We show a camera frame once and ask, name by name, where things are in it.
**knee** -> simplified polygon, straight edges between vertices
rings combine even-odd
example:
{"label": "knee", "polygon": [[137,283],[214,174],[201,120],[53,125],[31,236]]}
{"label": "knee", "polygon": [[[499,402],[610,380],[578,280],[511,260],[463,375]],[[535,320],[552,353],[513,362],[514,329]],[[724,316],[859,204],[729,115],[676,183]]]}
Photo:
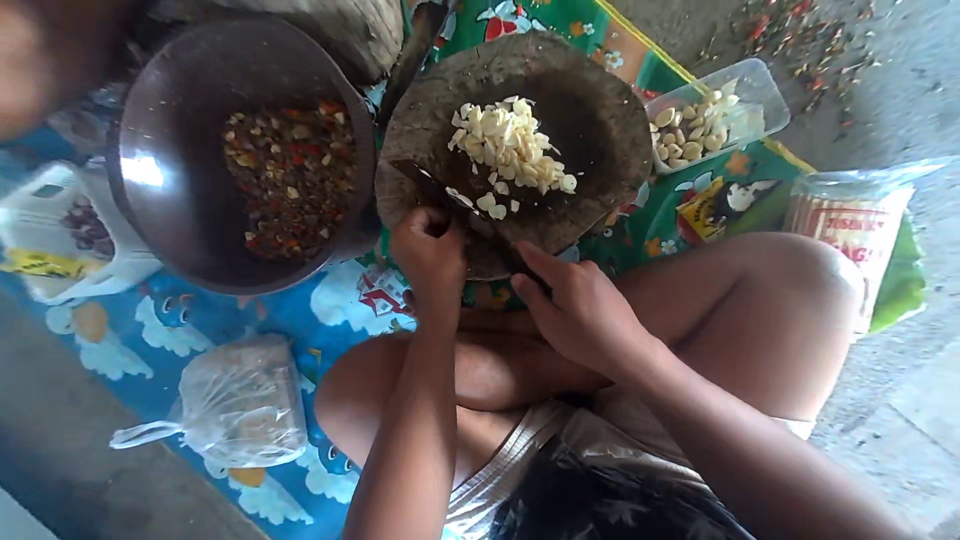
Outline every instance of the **knee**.
{"label": "knee", "polygon": [[396,385],[406,338],[368,339],[343,354],[321,378],[314,399],[317,423],[331,439],[344,426],[369,414],[379,415]]}
{"label": "knee", "polygon": [[758,279],[792,288],[798,296],[835,306],[858,307],[863,275],[853,262],[824,242],[791,233],[737,236],[749,245],[748,272]]}

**concrete floor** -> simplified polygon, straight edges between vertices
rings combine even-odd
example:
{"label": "concrete floor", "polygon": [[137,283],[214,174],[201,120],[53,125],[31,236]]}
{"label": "concrete floor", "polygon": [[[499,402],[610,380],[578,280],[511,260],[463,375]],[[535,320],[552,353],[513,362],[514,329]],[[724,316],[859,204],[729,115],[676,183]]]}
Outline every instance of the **concrete floor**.
{"label": "concrete floor", "polygon": [[[884,65],[865,72],[854,93],[859,123],[850,135],[834,140],[839,107],[826,103],[777,136],[817,168],[960,154],[960,62],[948,47],[960,6],[894,2],[877,0],[878,18],[858,25],[876,32]],[[720,59],[695,73],[739,58],[727,28],[742,0],[613,3],[684,65],[719,26]],[[821,3],[855,10],[849,0]],[[799,103],[797,89],[782,86]],[[960,212],[951,207],[958,203],[957,178],[929,182],[914,198],[929,306],[853,347],[812,438],[937,540],[960,538]],[[0,467],[0,484],[60,538],[263,538],[164,446],[111,452],[104,441],[132,416],[74,353],[2,296],[0,361],[0,450],[13,465]],[[42,397],[32,391],[41,384],[49,388]]]}

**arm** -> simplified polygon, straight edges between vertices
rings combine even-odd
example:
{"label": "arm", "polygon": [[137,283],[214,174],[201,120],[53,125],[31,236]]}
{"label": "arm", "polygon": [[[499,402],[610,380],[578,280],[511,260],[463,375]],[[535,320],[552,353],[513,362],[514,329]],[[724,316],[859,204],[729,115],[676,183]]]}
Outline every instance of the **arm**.
{"label": "arm", "polygon": [[467,266],[458,231],[424,232],[437,217],[416,210],[392,242],[417,298],[418,326],[353,496],[346,540],[440,538],[444,527],[456,456],[453,340]]}
{"label": "arm", "polygon": [[562,355],[631,385],[721,502],[764,538],[910,537],[891,513],[803,440],[686,366],[636,320],[593,263],[519,247],[554,290],[514,287]]}

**green mat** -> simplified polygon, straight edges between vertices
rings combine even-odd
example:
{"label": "green mat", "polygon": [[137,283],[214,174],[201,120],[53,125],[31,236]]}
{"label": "green mat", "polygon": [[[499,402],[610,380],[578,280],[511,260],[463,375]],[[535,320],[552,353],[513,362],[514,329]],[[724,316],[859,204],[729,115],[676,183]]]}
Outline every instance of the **green mat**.
{"label": "green mat", "polygon": [[[404,2],[410,13],[418,0]],[[694,80],[605,0],[529,0],[504,2],[467,1],[444,29],[433,60],[469,49],[511,33],[545,30],[565,37],[608,71],[649,99]],[[564,252],[570,260],[593,260],[610,275],[628,271],[657,257],[668,257],[702,243],[684,224],[677,206],[710,189],[711,185],[758,180],[782,180],[771,195],[729,225],[725,235],[778,231],[786,213],[790,185],[802,174],[814,172],[772,139],[764,139],[727,155],[708,160],[645,184],[636,198],[612,212],[605,223],[584,235]],[[385,231],[376,250],[389,252]],[[900,227],[890,266],[884,275],[874,311],[871,332],[882,330],[924,306],[921,251],[909,215]],[[519,300],[507,282],[470,282],[465,302],[478,307],[518,307]]]}

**blue mat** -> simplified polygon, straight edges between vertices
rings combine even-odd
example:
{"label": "blue mat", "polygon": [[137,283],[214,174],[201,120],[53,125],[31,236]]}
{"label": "blue mat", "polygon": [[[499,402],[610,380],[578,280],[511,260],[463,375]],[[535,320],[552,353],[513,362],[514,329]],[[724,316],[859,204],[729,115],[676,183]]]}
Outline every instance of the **blue mat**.
{"label": "blue mat", "polygon": [[[14,164],[22,156],[42,156],[37,162],[75,158],[49,130],[0,150]],[[4,190],[24,181],[29,169],[0,171]],[[178,396],[180,372],[197,354],[247,335],[279,332],[290,337],[311,443],[304,456],[267,469],[263,483],[249,487],[230,478],[226,469],[204,462],[178,437],[165,443],[271,537],[325,540],[340,536],[359,474],[317,425],[312,406],[317,380],[351,346],[372,335],[414,327],[413,319],[384,300],[380,284],[397,284],[396,276],[381,275],[372,258],[362,260],[335,265],[295,287],[255,298],[211,293],[162,271],[125,293],[55,307],[33,302],[16,275],[0,274],[0,290],[12,294],[77,351],[83,366],[144,422],[167,417]],[[158,307],[167,299],[173,309],[163,312]],[[184,310],[187,323],[180,317]]]}

